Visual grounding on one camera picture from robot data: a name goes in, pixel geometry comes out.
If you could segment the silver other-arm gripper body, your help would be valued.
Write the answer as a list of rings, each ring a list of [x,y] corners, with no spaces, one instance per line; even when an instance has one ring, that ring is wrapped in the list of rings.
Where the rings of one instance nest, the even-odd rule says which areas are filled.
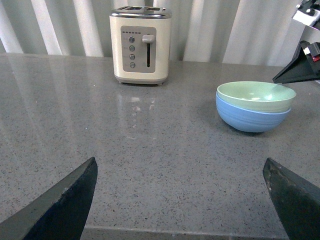
[[[320,1],[303,0],[296,5],[292,19],[313,29],[320,28]]]

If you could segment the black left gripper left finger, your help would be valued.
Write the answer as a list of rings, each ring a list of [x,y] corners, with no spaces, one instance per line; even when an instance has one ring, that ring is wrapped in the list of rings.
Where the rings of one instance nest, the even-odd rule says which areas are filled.
[[[0,224],[2,240],[79,240],[92,205],[98,165],[91,157]]]

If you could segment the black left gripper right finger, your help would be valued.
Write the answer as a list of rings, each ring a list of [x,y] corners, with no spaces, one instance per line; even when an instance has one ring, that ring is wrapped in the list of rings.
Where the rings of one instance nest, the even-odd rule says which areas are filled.
[[[269,196],[290,240],[320,238],[320,188],[267,158],[263,177]]]

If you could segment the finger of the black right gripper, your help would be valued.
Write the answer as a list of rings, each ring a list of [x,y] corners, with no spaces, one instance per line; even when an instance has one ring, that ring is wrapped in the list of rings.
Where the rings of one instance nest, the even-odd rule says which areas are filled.
[[[301,41],[292,60],[272,80],[275,84],[320,80],[320,43]]]

